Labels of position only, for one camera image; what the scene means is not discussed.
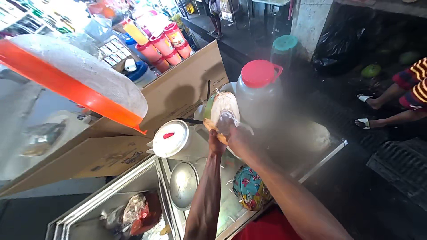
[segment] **stool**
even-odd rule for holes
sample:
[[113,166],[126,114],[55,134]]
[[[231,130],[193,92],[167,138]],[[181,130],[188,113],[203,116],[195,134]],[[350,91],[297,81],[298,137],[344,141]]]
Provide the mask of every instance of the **stool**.
[[298,39],[292,35],[283,35],[274,40],[271,47],[270,62],[289,69],[291,66],[292,52]]

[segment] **yellow bottle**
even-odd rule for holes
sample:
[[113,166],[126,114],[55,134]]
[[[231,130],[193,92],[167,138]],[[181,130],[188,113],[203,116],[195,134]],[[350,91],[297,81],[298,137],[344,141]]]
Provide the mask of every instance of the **yellow bottle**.
[[140,45],[148,43],[148,38],[139,30],[130,18],[122,22],[123,29]]

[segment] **metal pot lid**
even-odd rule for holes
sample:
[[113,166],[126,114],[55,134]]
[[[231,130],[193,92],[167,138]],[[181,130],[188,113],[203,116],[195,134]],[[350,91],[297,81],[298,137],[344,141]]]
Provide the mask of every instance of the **metal pot lid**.
[[154,153],[161,158],[177,154],[187,143],[188,134],[188,125],[182,120],[165,123],[154,136]]
[[177,164],[170,175],[169,194],[173,204],[184,211],[190,208],[199,176],[191,163],[181,162]]

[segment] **red shirt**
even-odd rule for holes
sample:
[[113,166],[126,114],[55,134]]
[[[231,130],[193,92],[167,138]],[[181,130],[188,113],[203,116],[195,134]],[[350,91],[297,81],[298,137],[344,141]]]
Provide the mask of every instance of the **red shirt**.
[[301,240],[285,215],[275,208],[271,212],[249,223],[233,240]]

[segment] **white lid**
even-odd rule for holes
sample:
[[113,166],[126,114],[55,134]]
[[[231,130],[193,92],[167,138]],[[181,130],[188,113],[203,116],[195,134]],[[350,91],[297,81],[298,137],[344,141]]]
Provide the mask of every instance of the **white lid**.
[[189,128],[182,120],[172,120],[165,123],[153,139],[153,151],[161,158],[177,154],[188,140]]

